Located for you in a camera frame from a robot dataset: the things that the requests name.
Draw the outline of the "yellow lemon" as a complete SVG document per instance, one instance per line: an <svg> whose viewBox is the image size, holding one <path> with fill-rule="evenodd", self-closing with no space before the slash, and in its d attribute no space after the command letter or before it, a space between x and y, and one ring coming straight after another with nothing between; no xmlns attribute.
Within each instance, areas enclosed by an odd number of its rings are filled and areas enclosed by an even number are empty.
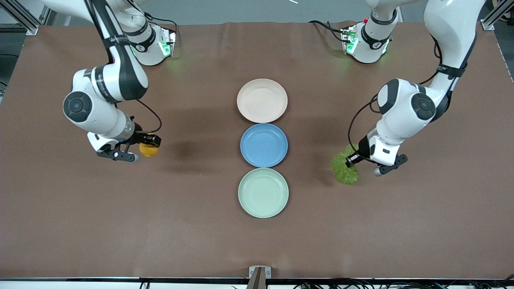
<svg viewBox="0 0 514 289"><path fill-rule="evenodd" d="M139 143L139 151L143 156L149 158L155 156L158 153L159 147L146 143Z"/></svg>

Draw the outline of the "green lettuce leaf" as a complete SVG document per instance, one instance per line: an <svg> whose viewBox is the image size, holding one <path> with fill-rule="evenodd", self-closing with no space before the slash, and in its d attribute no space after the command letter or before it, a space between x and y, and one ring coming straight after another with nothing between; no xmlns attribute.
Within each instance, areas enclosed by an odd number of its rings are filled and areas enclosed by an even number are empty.
<svg viewBox="0 0 514 289"><path fill-rule="evenodd" d="M351 185L359 179L359 172L356 167L346 165L347 157L354 153L354 149L349 144L343 152L337 153L331 160L330 165L339 183Z"/></svg>

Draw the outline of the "brown table mat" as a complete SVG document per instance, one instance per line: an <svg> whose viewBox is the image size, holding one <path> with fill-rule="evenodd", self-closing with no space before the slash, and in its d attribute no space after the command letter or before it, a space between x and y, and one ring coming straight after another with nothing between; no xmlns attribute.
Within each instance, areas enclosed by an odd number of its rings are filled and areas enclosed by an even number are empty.
<svg viewBox="0 0 514 289"><path fill-rule="evenodd" d="M314 24L179 27L174 58L146 67L159 152L98 157L62 112L72 76L107 62L94 27L43 26L24 41L0 105L0 277L474 278L514 273L514 83L496 38L477 33L449 110L400 152L408 162L354 185L330 160L349 121L387 81L437 67L420 22L400 23L372 65ZM290 197L254 218L237 188L252 169L236 98L268 78L288 93L275 123Z"/></svg>

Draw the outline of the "blue plate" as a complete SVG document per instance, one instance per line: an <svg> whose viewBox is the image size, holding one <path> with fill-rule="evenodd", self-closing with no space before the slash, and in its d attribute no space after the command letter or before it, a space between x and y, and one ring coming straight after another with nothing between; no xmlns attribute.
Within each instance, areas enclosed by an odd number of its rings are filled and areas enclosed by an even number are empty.
<svg viewBox="0 0 514 289"><path fill-rule="evenodd" d="M250 126L242 135L239 149L250 165L271 168L285 159L289 150L286 134L271 123Z"/></svg>

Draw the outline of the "light green plate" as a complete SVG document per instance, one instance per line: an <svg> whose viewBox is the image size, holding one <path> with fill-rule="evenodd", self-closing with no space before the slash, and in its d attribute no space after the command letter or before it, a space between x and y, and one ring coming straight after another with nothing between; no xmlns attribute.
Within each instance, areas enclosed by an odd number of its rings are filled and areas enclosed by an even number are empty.
<svg viewBox="0 0 514 289"><path fill-rule="evenodd" d="M273 218L288 204L290 189L283 175L271 168L257 168L240 181L237 197L242 209L255 218Z"/></svg>

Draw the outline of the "beige plate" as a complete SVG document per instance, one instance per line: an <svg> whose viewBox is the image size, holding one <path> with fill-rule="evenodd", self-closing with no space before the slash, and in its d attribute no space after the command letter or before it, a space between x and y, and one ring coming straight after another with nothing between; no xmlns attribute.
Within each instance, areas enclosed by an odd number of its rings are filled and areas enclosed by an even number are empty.
<svg viewBox="0 0 514 289"><path fill-rule="evenodd" d="M288 94L278 82L255 79L247 82L237 94L237 109L254 123L271 123L278 120L288 108Z"/></svg>

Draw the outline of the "green lit connector bracket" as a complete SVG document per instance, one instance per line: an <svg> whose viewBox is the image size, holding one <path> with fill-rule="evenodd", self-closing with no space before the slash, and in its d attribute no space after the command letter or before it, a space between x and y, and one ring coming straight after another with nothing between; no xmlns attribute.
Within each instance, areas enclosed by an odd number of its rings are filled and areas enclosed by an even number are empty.
<svg viewBox="0 0 514 289"><path fill-rule="evenodd" d="M356 48L356 45L358 44L358 36L357 36L357 26L350 26L347 28L340 29L341 39L342 41L342 47L343 52L347 54L353 54Z"/></svg>
<svg viewBox="0 0 514 289"><path fill-rule="evenodd" d="M176 35L177 31L173 31L165 27L160 27L159 47L161 48L165 57L173 56Z"/></svg>

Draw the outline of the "black table edge rail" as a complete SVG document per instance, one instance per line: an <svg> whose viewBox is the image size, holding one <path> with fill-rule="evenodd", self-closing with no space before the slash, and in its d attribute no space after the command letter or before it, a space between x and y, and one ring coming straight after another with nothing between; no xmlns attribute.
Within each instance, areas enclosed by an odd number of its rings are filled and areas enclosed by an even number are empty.
<svg viewBox="0 0 514 289"><path fill-rule="evenodd" d="M205 283L211 281L223 281L228 283L229 281L248 281L249 277L245 276L237 276L237 277L0 277L0 281L91 281L91 282L129 282L129 281L139 281L144 279L152 279L152 280L164 280L165 282L173 282L178 283L180 281L185 281L187 283ZM400 278L400 277L352 277L353 280L366 280L366 281L377 281L379 283L386 283L387 281L481 281L481 282L514 282L514 274L508 276L507 278L496 279L496 278Z"/></svg>

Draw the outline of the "aluminium frame profile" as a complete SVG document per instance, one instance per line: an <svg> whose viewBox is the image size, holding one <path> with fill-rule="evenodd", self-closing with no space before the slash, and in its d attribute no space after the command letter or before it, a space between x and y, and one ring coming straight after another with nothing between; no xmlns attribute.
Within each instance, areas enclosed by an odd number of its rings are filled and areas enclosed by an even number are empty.
<svg viewBox="0 0 514 289"><path fill-rule="evenodd" d="M18 22L17 24L0 22L0 33L22 33L25 31L26 35L37 35L42 23L18 0L0 0L0 7Z"/></svg>
<svg viewBox="0 0 514 289"><path fill-rule="evenodd" d="M494 23L496 23L505 13L514 7L514 0L496 0L497 5L492 11L480 20L481 27L484 31L493 31Z"/></svg>

